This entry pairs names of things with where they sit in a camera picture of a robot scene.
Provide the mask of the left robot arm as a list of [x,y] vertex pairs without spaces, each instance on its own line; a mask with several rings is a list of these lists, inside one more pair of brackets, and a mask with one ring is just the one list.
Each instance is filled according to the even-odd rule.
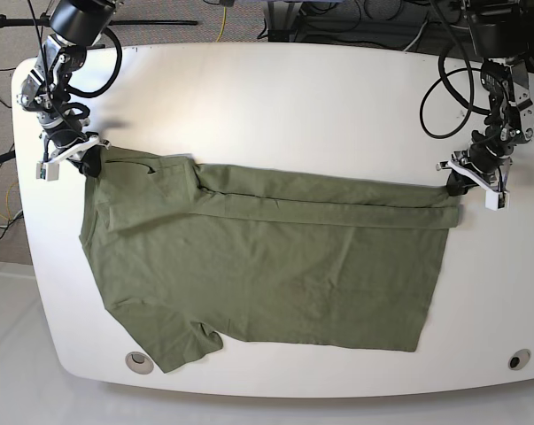
[[507,201],[514,149],[534,138],[534,107],[523,58],[534,1],[464,1],[462,9],[474,50],[482,59],[480,80],[489,93],[489,109],[482,112],[486,129],[473,131],[469,147],[454,152],[437,168],[451,171],[446,183],[450,196],[480,187],[486,206],[498,210]]

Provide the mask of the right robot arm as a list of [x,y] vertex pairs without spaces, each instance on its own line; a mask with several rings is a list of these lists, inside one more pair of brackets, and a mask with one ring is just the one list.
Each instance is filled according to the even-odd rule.
[[[90,109],[72,97],[99,97],[117,79],[123,51],[109,28],[117,9],[116,1],[61,1],[48,18],[53,34],[38,41],[40,51],[35,65],[17,97],[22,109],[35,113],[42,127],[43,158],[36,171],[39,179],[56,180],[59,165],[65,160],[87,177],[97,178],[101,173],[101,152],[110,144],[98,133],[84,130],[89,124]],[[99,89],[77,89],[70,84],[73,73],[84,66],[88,49],[101,35],[106,35],[116,50],[112,73]]]

